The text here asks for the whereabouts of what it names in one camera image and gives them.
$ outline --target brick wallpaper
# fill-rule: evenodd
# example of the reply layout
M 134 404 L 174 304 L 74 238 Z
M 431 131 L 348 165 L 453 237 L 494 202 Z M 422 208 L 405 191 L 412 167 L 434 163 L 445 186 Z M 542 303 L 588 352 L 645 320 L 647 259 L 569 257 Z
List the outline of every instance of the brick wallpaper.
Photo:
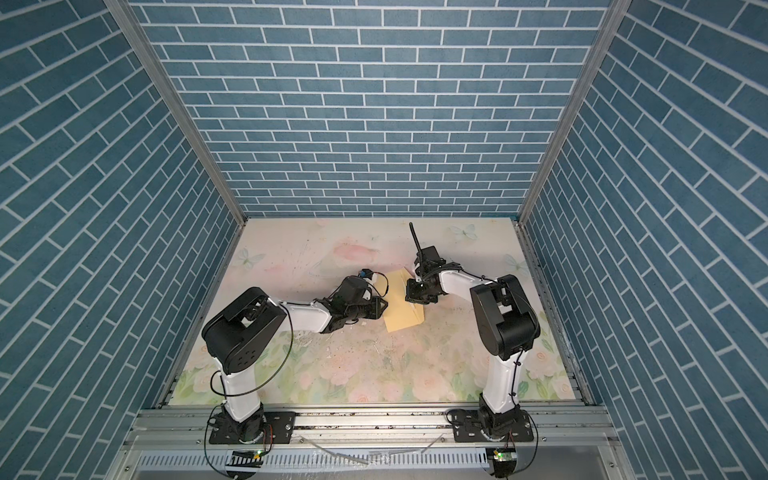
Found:
M 638 478 L 768 478 L 767 26 L 634 0 L 531 217 Z
M 235 225 L 101 0 L 0 2 L 0 165 L 0 478 L 103 478 Z
M 609 0 L 256 3 L 131 2 L 250 216 L 509 216 Z

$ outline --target metal corner post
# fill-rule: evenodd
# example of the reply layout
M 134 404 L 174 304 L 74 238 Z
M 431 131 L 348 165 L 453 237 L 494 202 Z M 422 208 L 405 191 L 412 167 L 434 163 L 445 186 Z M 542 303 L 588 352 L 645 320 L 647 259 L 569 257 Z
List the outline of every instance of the metal corner post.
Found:
M 149 37 L 144 32 L 144 29 L 139 25 L 138 18 L 134 14 L 133 9 L 128 4 L 127 0 L 104 0 L 109 12 L 112 14 L 115 22 L 117 22 L 120 30 L 122 30 L 125 39 L 128 44 L 134 49 L 134 53 L 138 57 L 141 64 L 144 66 L 144 70 L 149 75 L 160 96 L 163 98 L 170 114 L 174 116 L 176 122 L 179 124 L 181 132 L 185 138 L 190 142 L 190 146 L 197 154 L 197 159 L 208 172 L 211 181 L 213 181 L 216 190 L 218 190 L 221 197 L 224 199 L 224 203 L 227 204 L 227 208 L 235 217 L 237 223 L 242 227 L 245 225 L 246 216 L 240 204 L 237 202 L 232 190 L 227 185 L 227 181 L 221 174 L 221 170 L 216 165 L 214 156 L 208 149 L 200 131 L 194 124 L 192 117 L 184 107 L 184 102 L 181 100 L 181 96 L 176 91 L 173 82 L 170 81 L 160 58 L 157 56 L 152 44 L 149 41 Z
M 595 405 L 594 394 L 590 390 L 589 382 L 584 374 L 584 370 L 579 365 L 576 352 L 571 346 L 571 341 L 568 338 L 568 333 L 565 331 L 565 324 L 563 323 L 562 316 L 558 310 L 557 305 L 552 297 L 552 291 L 549 288 L 547 279 L 544 276 L 544 271 L 541 269 L 541 264 L 538 261 L 538 256 L 534 250 L 531 238 L 528 235 L 524 225 L 517 223 L 515 225 L 515 231 L 518 234 L 520 240 L 520 246 L 523 249 L 523 255 L 525 261 L 528 263 L 528 269 L 531 271 L 531 278 L 533 279 L 538 295 L 541 298 L 541 304 L 544 307 L 544 312 L 547 314 L 547 320 L 549 326 L 552 328 L 552 335 L 554 342 L 558 347 L 560 356 L 565 365 L 565 370 L 569 373 L 573 373 L 576 378 L 578 388 L 581 390 L 581 397 L 584 403 L 587 405 Z
M 243 236 L 244 228 L 245 227 L 238 226 L 234 236 L 230 239 L 227 252 L 224 254 L 224 258 L 221 260 L 221 265 L 219 265 L 219 268 L 217 269 L 214 281 L 210 285 L 210 289 L 208 289 L 208 292 L 203 298 L 203 302 L 200 304 L 200 308 L 197 309 L 197 312 L 193 317 L 194 321 L 192 322 L 187 335 L 184 337 L 184 342 L 181 344 L 179 353 L 176 355 L 176 358 L 171 364 L 170 369 L 168 370 L 168 374 L 163 381 L 163 387 L 153 402 L 155 408 L 162 408 L 170 400 L 170 396 L 173 393 L 173 388 L 175 387 L 175 382 L 181 375 L 182 370 L 184 370 L 184 365 L 186 364 L 187 358 L 189 357 L 190 352 L 194 347 L 197 336 L 200 335 L 200 331 L 203 329 L 205 318 L 210 311 L 211 305 L 214 303 L 214 298 L 216 298 L 216 293 L 219 291 L 219 286 L 221 285 L 224 274 L 227 272 L 227 268 L 232 261 L 232 257 L 234 257 L 237 244 L 240 242 L 240 238 Z
M 533 177 L 531 186 L 528 188 L 528 195 L 523 201 L 518 215 L 518 222 L 521 225 L 525 225 L 528 218 L 533 212 L 533 207 L 538 200 L 538 196 L 541 194 L 541 190 L 544 189 L 544 185 L 547 182 L 549 173 L 554 167 L 554 163 L 558 159 L 560 150 L 563 148 L 565 138 L 573 127 L 576 115 L 581 109 L 581 105 L 584 103 L 584 99 L 589 93 L 589 87 L 592 86 L 592 82 L 595 77 L 598 76 L 598 70 L 605 59 L 605 54 L 608 52 L 608 47 L 611 46 L 611 42 L 614 40 L 616 31 L 619 29 L 621 21 L 624 19 L 624 14 L 627 13 L 632 0 L 613 0 L 611 6 L 605 13 L 605 18 L 598 32 L 598 37 L 594 41 L 594 45 L 589 50 L 587 60 L 584 62 L 584 68 L 581 69 L 581 75 L 576 80 L 571 96 L 568 98 L 568 103 L 563 109 L 563 114 L 558 123 L 558 127 L 552 134 L 552 139 L 547 146 L 547 150 L 544 152 L 544 156 L 541 159 L 541 164 L 536 170 L 536 174 Z

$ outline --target cardboard piece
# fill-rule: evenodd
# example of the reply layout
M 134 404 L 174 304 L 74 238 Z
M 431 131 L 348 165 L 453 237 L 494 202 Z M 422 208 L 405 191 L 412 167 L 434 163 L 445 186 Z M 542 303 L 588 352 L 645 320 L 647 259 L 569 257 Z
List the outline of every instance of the cardboard piece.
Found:
M 394 272 L 385 273 L 385 275 L 389 279 L 389 292 L 384 296 L 384 300 L 389 302 L 389 306 L 382 315 L 386 324 L 386 331 L 392 333 L 424 323 L 424 306 L 406 302 L 406 281 L 413 278 L 408 270 L 401 268 Z M 379 292 L 384 293 L 386 280 L 379 275 L 374 285 Z

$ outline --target floral tabletop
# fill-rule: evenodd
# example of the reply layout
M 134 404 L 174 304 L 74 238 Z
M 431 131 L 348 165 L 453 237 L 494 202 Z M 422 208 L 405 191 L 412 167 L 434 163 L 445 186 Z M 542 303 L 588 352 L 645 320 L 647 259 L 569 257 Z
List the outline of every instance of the floral tabletop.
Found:
M 214 298 L 207 320 L 250 286 L 273 298 L 303 302 L 333 291 L 346 275 L 367 267 L 412 273 L 412 221 L 423 247 L 487 276 L 516 275 L 538 312 L 541 336 L 528 354 L 521 400 L 573 399 L 557 347 L 509 219 L 268 219 L 250 220 Z M 490 355 L 477 332 L 472 305 L 442 296 L 425 306 L 418 326 L 387 333 L 382 320 L 361 319 L 330 334 L 297 331 L 283 370 L 260 391 L 270 404 L 455 402 L 478 399 Z M 283 361 L 290 332 L 274 336 L 253 367 L 267 379 Z M 215 371 L 197 338 L 171 405 L 213 405 Z

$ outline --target robotic arm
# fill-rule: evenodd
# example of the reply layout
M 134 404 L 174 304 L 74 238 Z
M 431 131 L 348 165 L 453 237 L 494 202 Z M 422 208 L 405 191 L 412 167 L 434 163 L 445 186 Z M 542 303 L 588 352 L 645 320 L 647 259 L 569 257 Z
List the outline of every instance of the robotic arm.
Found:
M 263 384 L 257 386 L 250 367 L 275 333 L 290 329 L 293 346 L 294 330 L 331 333 L 350 321 L 381 318 L 388 303 L 374 295 L 370 283 L 374 275 L 371 270 L 360 270 L 329 296 L 307 304 L 275 300 L 254 286 L 206 323 L 202 337 L 221 372 L 223 391 L 214 391 L 227 399 L 221 420 L 232 430 L 231 436 L 250 443 L 262 435 L 264 408 L 257 390 Z
M 413 223 L 410 227 L 416 244 L 416 278 L 406 284 L 406 300 L 437 303 L 441 295 L 453 294 L 472 302 L 480 339 L 492 355 L 479 421 L 486 436 L 502 438 L 514 424 L 525 423 L 517 398 L 519 368 L 541 333 L 536 314 L 516 276 L 488 279 L 467 273 L 460 264 L 441 258 L 436 248 L 422 249 Z

